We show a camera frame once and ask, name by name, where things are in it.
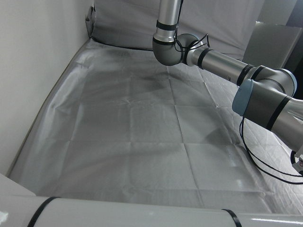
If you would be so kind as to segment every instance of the light blue joint cap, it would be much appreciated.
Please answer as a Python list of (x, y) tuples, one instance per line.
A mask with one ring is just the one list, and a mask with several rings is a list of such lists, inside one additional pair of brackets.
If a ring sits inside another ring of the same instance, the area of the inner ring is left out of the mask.
[(232, 102), (232, 110), (243, 116), (247, 108), (248, 102), (250, 101), (250, 96), (254, 82), (251, 79), (246, 79), (239, 87), (235, 98)]

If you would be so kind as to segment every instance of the white fabric backdrop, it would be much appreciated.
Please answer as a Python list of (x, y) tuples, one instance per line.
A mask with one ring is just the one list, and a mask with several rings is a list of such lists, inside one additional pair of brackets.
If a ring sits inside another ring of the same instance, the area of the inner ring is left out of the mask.
[[(202, 38), (242, 59), (264, 0), (185, 0), (178, 34)], [(160, 0), (96, 0), (91, 37), (116, 46), (152, 48)]]

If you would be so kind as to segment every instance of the reflective floor covering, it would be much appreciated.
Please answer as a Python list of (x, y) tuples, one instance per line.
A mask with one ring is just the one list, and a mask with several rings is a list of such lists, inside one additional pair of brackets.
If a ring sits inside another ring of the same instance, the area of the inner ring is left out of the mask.
[[(250, 163), (231, 109), (236, 90), (197, 67), (90, 40), (48, 97), (10, 178), (40, 196), (303, 214), (302, 186)], [(272, 133), (247, 121), (245, 137), (258, 157), (295, 174)]]

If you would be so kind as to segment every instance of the white wall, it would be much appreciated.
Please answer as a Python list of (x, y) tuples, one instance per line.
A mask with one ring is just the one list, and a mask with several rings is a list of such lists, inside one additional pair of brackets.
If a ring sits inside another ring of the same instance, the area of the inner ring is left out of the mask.
[(88, 39), (93, 0), (0, 0), (0, 173), (43, 101)]

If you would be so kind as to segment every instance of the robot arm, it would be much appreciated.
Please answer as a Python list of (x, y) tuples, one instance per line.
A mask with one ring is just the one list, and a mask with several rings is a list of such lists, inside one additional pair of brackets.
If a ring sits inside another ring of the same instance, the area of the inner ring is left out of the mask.
[(216, 52), (199, 42), (194, 35), (176, 37), (183, 0), (161, 0), (153, 52), (164, 65), (184, 63), (198, 66), (239, 87), (232, 109), (256, 124), (275, 133), (299, 161), (293, 167), (303, 175), (303, 101), (292, 98), (297, 83), (285, 69), (254, 67)]

